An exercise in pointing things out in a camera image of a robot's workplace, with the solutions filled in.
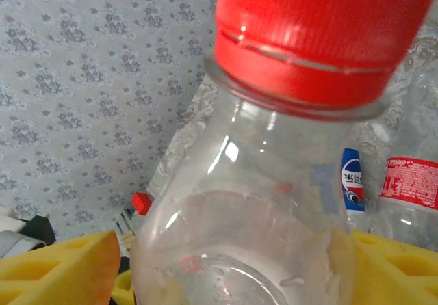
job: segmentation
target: red bottle cap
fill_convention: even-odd
[[[148,194],[136,192],[131,200],[131,204],[136,209],[138,215],[146,215],[151,208],[152,200]]]
[[[264,92],[333,107],[364,105],[383,93],[431,2],[218,0],[214,57]]]

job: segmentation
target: plastic bottle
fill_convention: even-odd
[[[438,63],[414,75],[378,201],[386,237],[438,251]]]
[[[218,0],[218,98],[131,249],[139,305],[350,304],[344,138],[430,1]]]
[[[369,232],[370,222],[365,213],[361,159],[359,151],[356,149],[344,149],[341,163],[341,182],[349,227]]]

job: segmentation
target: bottle label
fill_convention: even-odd
[[[381,197],[438,210],[438,163],[393,157],[386,168]]]
[[[341,164],[342,192],[348,211],[365,211],[359,151],[346,148]]]

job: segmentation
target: wallpaper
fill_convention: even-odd
[[[215,1],[0,0],[0,204],[59,239],[111,228],[203,78]]]

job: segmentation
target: water droplet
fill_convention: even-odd
[[[158,285],[164,288],[166,286],[166,277],[164,276],[163,272],[159,270],[158,267],[154,267],[154,273]]]
[[[292,287],[292,286],[302,286],[304,285],[303,278],[289,278],[280,281],[280,287]]]
[[[223,276],[225,274],[224,270],[218,267],[212,267],[211,270],[220,276]]]

